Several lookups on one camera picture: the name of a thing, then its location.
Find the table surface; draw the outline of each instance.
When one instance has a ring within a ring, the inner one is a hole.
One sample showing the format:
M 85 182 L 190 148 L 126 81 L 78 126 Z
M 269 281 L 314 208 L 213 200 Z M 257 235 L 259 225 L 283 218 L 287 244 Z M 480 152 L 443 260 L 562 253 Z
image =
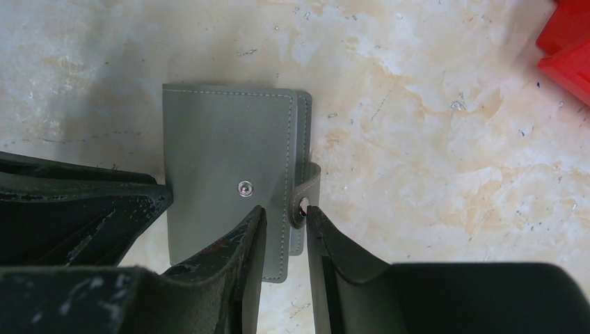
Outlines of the table surface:
M 0 8 L 4 151 L 163 181 L 163 83 L 307 90 L 343 233 L 388 262 L 550 262 L 590 292 L 589 110 L 536 69 L 550 0 Z M 165 217 L 122 264 L 168 267 Z M 312 331 L 308 273 L 263 284 L 260 333 Z

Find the red object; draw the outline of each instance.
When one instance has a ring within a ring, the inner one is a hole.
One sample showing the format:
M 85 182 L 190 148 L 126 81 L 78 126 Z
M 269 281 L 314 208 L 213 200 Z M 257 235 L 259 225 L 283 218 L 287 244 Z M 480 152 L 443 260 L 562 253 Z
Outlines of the red object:
M 539 68 L 590 104 L 590 0 L 557 0 L 553 16 L 536 41 L 549 56 Z

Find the marbled surface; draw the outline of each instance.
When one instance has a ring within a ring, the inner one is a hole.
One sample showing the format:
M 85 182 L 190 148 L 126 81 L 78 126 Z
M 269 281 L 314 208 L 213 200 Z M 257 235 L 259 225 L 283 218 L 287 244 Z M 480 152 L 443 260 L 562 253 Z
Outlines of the marbled surface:
M 4 1 L 0 145 L 162 181 L 162 83 L 303 89 L 321 207 L 359 244 L 389 262 L 551 262 L 590 292 L 589 111 L 535 68 L 553 8 Z M 289 262 L 263 286 L 260 333 L 313 331 L 307 258 Z M 165 217 L 123 264 L 167 268 Z

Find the wallet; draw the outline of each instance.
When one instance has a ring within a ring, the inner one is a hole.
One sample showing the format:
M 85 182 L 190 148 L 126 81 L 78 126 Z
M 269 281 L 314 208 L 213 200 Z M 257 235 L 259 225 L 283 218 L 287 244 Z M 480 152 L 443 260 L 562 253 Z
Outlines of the wallet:
M 303 251 L 298 201 L 307 196 L 318 205 L 311 95 L 165 84 L 162 103 L 166 184 L 175 198 L 168 209 L 171 264 L 214 243 L 261 205 L 268 220 L 263 279 L 283 282 L 289 255 Z

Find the leather wallet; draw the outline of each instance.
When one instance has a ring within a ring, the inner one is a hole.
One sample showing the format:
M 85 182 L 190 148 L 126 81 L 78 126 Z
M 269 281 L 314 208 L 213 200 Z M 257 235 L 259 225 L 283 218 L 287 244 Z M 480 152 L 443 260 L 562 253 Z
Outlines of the leather wallet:
M 303 251 L 305 229 L 292 227 L 288 207 L 296 186 L 309 179 L 311 96 L 165 84 L 162 102 L 166 184 L 175 197 L 168 210 L 171 263 L 212 244 L 261 205 L 268 219 L 264 280 L 283 282 L 289 254 Z

